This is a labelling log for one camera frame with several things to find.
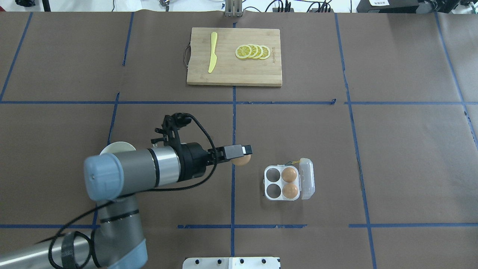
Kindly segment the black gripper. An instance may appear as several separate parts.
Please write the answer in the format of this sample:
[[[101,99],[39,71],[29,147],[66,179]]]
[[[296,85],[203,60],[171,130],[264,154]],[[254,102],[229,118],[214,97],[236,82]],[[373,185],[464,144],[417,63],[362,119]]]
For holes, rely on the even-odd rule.
[[[179,182],[203,176],[207,166],[253,154],[251,145],[241,144],[204,150],[200,144],[192,142],[182,143],[180,149],[181,153],[178,157],[183,162],[181,163]]]

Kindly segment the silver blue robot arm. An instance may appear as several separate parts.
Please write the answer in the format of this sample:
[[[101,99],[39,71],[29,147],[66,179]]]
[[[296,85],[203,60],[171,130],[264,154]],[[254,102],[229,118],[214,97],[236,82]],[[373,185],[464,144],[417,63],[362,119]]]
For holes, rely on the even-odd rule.
[[[63,233],[1,255],[2,269],[139,269],[148,260],[135,194],[204,175],[207,166],[248,159],[251,145],[204,150],[198,143],[107,152],[84,163],[86,189],[97,202],[100,227]]]

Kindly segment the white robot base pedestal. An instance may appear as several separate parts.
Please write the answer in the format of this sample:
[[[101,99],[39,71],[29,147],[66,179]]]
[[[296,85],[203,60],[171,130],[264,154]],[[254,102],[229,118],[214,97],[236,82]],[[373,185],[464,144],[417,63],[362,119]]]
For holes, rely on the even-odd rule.
[[[280,269],[279,257],[190,257],[183,269]]]

